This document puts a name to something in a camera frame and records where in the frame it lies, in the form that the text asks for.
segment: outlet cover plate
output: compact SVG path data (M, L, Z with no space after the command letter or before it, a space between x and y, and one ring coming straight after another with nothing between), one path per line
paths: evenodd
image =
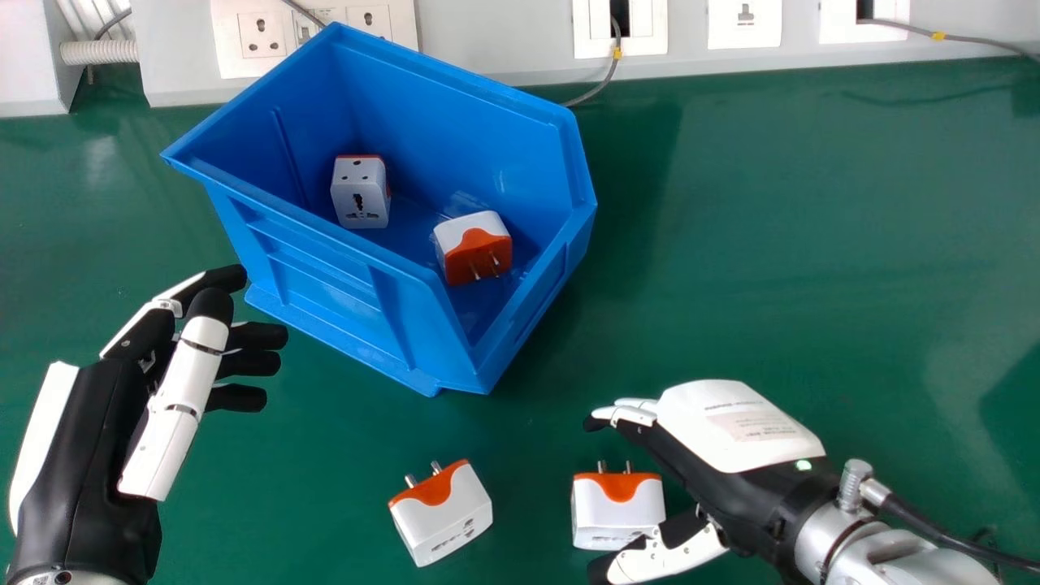
M613 53L610 0L572 0L574 58L607 58ZM668 0L628 0L631 36L621 40L625 56L668 53Z
M708 0L708 49L779 47L782 0Z
M910 22L910 0L874 0L874 17ZM820 44L906 41L909 32L890 26L856 24L856 0L820 0Z
M415 18L415 0L297 0L322 22L342 22L361 30L376 33L378 36L390 34L398 45L404 45L415 51L419 50L419 31ZM240 77L260 77L275 68L290 53L298 49L314 32L309 19L291 9L281 0L210 0L210 18L213 23L213 41L216 49L216 62L222 79ZM364 16L372 14L372 25L360 26L350 22L348 15L359 14L356 19L364 23ZM274 39L263 44L253 43L243 39L243 27L255 24L253 18L258 14L269 15L265 18L265 30L249 29L245 36L254 34L277 35L282 39L278 49L271 49ZM249 46L255 44L258 51L254 56L246 56Z

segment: robotic hand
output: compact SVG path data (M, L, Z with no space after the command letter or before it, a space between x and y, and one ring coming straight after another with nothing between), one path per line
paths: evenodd
M229 296L245 285L231 265L156 296L101 351L100 361L51 364L11 482L17 536L7 585L144 585L170 492L205 412L257 412L266 392L213 385L271 376L288 332L232 324ZM176 321L184 327L176 333Z
M762 557L791 584L996 585L972 557L1040 574L1038 562L944 533L864 461L849 461L839 477L815 435L740 382L688 382L660 400L621 399L584 426L614 427L645 448L698 503L590 563L594 584L677 575L727 551ZM890 528L878 519L883 512L928 539Z

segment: storage bin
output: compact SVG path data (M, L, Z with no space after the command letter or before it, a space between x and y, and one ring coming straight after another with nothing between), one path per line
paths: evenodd
M383 157L388 228L336 222L341 154ZM248 303L426 396L491 391L584 255L596 210L568 109L342 25L162 156L206 186ZM448 287L434 226L485 209L513 236L513 270Z

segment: robotic wrist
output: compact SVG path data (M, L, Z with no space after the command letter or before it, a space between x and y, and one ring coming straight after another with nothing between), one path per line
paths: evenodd
M8 585L130 585L108 575L89 570L51 569L23 577Z

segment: screw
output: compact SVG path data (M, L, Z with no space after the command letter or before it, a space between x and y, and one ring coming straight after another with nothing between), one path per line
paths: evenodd
M874 467L862 459L850 459L841 473L841 487L838 491L838 508L843 512L856 512L863 505L863 494L859 491L863 480L874 477Z

